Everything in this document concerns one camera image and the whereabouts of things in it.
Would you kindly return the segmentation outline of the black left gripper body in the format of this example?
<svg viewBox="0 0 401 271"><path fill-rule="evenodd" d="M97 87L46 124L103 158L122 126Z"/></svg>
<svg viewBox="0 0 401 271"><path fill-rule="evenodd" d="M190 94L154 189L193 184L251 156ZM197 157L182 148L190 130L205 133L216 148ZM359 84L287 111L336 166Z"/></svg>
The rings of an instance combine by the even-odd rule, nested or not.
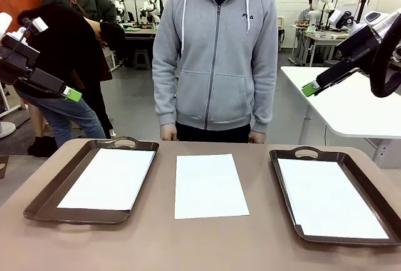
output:
<svg viewBox="0 0 401 271"><path fill-rule="evenodd" d="M19 79L28 79L38 57L39 51L6 34L1 40L1 82L14 85Z"/></svg>

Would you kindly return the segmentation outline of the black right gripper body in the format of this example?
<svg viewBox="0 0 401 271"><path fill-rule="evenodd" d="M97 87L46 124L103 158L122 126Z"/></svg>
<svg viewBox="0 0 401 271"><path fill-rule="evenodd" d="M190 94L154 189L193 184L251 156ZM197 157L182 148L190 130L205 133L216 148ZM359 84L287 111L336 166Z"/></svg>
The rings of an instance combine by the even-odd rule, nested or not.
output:
<svg viewBox="0 0 401 271"><path fill-rule="evenodd" d="M337 48L342 59L337 68L370 68L378 49L376 34L367 24L353 23L348 37Z"/></svg>

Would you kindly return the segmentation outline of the person's left hand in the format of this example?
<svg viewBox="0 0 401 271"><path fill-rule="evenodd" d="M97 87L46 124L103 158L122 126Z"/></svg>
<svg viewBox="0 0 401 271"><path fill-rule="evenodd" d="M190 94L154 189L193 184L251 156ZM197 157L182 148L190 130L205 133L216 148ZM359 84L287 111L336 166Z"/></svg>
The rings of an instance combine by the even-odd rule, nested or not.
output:
<svg viewBox="0 0 401 271"><path fill-rule="evenodd" d="M249 143L264 144L266 142L266 133L251 131L248 136Z"/></svg>

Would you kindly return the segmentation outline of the person's right hand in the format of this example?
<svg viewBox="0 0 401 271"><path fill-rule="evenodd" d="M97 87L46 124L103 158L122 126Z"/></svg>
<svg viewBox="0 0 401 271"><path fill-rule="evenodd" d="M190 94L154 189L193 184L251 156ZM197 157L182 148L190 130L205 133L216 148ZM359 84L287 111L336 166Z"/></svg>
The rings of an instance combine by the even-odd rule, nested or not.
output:
<svg viewBox="0 0 401 271"><path fill-rule="evenodd" d="M160 139L162 141L177 141L177 129L175 124L161 125Z"/></svg>

